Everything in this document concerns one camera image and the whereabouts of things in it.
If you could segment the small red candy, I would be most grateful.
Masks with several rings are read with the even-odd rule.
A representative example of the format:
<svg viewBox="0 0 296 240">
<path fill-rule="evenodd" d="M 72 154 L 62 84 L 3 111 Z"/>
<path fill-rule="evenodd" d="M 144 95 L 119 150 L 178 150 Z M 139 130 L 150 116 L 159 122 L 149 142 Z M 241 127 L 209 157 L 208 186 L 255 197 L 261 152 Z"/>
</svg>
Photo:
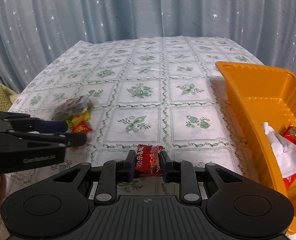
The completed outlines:
<svg viewBox="0 0 296 240">
<path fill-rule="evenodd" d="M 73 127 L 72 133 L 82 133 L 87 134 L 88 132 L 91 132 L 93 129 L 91 125 L 87 121 L 81 121 L 76 126 Z"/>
</svg>

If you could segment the red foil candy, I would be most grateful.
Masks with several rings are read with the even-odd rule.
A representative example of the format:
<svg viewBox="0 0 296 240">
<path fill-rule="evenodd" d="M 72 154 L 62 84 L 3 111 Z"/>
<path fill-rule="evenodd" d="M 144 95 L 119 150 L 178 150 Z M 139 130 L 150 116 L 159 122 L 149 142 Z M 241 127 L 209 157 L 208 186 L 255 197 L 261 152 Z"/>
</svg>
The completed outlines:
<svg viewBox="0 0 296 240">
<path fill-rule="evenodd" d="M 139 144 L 136 152 L 136 176 L 160 177 L 159 157 L 163 149 L 162 146 Z"/>
</svg>

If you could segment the grey transparent snack packet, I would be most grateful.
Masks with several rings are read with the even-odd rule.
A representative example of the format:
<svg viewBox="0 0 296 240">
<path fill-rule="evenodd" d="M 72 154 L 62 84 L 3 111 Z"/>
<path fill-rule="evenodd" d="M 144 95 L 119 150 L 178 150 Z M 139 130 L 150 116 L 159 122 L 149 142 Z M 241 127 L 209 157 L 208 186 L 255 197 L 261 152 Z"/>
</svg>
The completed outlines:
<svg viewBox="0 0 296 240">
<path fill-rule="evenodd" d="M 87 95 L 78 96 L 76 98 L 68 99 L 66 102 L 57 106 L 52 115 L 51 120 L 64 121 L 71 116 L 85 113 L 93 105 L 91 99 Z"/>
</svg>

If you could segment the red double happiness candy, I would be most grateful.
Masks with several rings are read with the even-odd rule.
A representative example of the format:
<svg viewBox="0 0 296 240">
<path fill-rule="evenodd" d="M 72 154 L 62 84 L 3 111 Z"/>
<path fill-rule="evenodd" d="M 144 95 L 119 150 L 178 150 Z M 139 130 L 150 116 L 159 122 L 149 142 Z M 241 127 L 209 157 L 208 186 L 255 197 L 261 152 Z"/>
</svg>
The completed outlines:
<svg viewBox="0 0 296 240">
<path fill-rule="evenodd" d="M 286 178 L 283 178 L 283 182 L 286 187 L 286 190 L 290 188 L 290 186 L 294 183 L 295 180 L 296 180 L 296 173 Z"/>
</svg>

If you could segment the white green snack packet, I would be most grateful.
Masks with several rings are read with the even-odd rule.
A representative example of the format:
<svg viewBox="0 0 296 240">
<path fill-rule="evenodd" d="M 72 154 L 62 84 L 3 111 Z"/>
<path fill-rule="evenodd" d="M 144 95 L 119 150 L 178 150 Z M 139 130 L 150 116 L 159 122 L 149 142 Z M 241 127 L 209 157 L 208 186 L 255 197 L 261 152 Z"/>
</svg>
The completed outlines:
<svg viewBox="0 0 296 240">
<path fill-rule="evenodd" d="M 296 173 L 296 145 L 277 133 L 267 122 L 261 126 L 275 155 L 282 178 L 294 175 Z"/>
</svg>

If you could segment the yellow green candy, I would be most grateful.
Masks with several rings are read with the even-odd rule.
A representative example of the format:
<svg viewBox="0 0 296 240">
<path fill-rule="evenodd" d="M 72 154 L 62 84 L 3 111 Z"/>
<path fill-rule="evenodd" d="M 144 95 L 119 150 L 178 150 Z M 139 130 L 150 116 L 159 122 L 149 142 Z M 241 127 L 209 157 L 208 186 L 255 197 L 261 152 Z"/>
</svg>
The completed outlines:
<svg viewBox="0 0 296 240">
<path fill-rule="evenodd" d="M 70 116 L 67 120 L 66 123 L 68 124 L 69 129 L 73 129 L 75 126 L 77 126 L 80 122 L 82 121 L 87 121 L 89 119 L 89 112 L 85 111 L 82 114 L 79 115 L 73 115 Z"/>
</svg>

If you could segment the green floral tablecloth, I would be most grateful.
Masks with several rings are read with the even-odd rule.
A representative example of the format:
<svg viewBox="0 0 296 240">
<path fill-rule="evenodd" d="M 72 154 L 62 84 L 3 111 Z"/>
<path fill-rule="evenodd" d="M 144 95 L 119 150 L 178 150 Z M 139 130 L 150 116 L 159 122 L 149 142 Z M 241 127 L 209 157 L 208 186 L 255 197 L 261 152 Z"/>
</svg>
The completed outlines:
<svg viewBox="0 0 296 240">
<path fill-rule="evenodd" d="M 79 41 L 49 64 L 10 111 L 54 121 L 57 106 L 87 95 L 93 130 L 59 164 L 4 173 L 10 239 L 286 239 L 294 206 L 259 182 L 219 61 L 263 66 L 226 38 L 184 36 Z M 115 203 L 94 202 L 104 163 L 139 144 L 191 162 L 201 203 L 181 203 L 162 174 L 136 173 Z"/>
</svg>

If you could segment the blue star curtain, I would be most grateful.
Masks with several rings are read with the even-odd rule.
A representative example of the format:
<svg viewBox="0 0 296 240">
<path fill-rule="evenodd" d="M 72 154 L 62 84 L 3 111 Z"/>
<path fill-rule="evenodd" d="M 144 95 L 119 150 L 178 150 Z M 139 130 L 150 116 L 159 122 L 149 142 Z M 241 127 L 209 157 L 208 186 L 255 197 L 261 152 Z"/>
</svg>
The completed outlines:
<svg viewBox="0 0 296 240">
<path fill-rule="evenodd" d="M 0 82 L 17 92 L 67 49 L 220 36 L 296 74 L 296 0 L 0 0 Z"/>
</svg>

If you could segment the orange plastic tray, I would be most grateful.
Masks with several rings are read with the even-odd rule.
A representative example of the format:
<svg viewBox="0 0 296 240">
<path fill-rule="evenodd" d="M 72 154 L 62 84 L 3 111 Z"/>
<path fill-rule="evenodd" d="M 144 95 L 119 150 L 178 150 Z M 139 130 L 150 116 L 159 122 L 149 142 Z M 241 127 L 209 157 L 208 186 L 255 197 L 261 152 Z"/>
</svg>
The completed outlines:
<svg viewBox="0 0 296 240">
<path fill-rule="evenodd" d="M 262 124 L 278 133 L 296 127 L 296 75 L 287 69 L 250 63 L 222 62 L 230 108 L 248 143 L 259 182 L 285 195 L 294 206 L 288 234 L 296 234 L 296 179 L 286 188 Z"/>
</svg>

